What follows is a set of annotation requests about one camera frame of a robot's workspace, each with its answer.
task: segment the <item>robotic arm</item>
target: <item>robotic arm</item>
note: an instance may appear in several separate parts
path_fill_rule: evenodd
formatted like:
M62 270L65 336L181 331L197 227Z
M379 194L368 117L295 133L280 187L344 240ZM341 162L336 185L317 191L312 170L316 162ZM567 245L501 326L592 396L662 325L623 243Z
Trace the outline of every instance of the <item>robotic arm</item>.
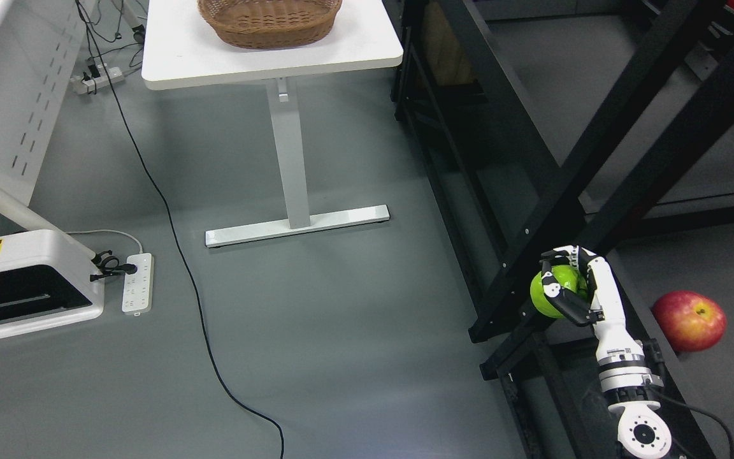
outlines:
M559 284L551 268L571 265L585 274L591 304ZM542 254L542 289L548 302L577 326L591 325L600 341L596 360L608 410L620 415L617 438L640 459L658 459L670 451L667 424L654 412L661 404L646 384L662 387L645 362L643 346L626 330L624 307L608 261L579 246L556 247Z

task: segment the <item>white power cord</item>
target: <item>white power cord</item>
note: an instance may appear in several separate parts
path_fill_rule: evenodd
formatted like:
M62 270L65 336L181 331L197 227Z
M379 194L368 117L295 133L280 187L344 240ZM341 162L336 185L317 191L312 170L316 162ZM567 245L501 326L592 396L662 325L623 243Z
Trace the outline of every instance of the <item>white power cord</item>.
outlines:
M124 233L123 231L118 231L117 229L91 229L89 231L67 231L68 235L91 235L91 233L116 233L117 235L124 235L127 238L132 239L136 244L138 244L138 253L143 253L143 244L140 244L140 241L135 238L133 235L130 235L130 233Z

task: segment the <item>table leg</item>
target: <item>table leg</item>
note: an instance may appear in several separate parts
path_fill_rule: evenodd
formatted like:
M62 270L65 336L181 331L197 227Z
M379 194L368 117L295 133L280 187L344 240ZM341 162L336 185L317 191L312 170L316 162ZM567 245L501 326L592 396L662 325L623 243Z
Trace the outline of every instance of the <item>table leg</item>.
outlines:
M390 212L385 205L310 215L296 84L291 78L276 78L268 80L267 84L268 107L271 110L273 138L277 145L288 218L207 231L206 247L221 247L389 220Z
M308 185L305 181L305 159L302 149L302 127L299 123L299 104L296 81L293 78L268 80L268 108L271 108L273 139L277 144L279 174L288 222L292 228L311 224L308 206Z

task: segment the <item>red apple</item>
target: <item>red apple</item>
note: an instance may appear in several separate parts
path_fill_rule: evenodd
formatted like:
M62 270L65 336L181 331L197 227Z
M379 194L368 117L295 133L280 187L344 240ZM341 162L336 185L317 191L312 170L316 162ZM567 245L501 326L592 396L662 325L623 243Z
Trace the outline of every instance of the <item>red apple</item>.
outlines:
M726 330L722 308L695 291L662 296L653 305L653 317L676 352L704 351L719 342Z

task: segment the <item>wicker basket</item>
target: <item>wicker basket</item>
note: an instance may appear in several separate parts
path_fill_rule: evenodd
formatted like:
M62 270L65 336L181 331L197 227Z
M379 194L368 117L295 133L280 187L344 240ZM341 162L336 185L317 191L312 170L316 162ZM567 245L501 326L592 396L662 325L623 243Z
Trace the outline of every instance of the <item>wicker basket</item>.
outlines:
M333 28L341 5L342 0L198 0L200 14L222 41L253 49L318 41Z

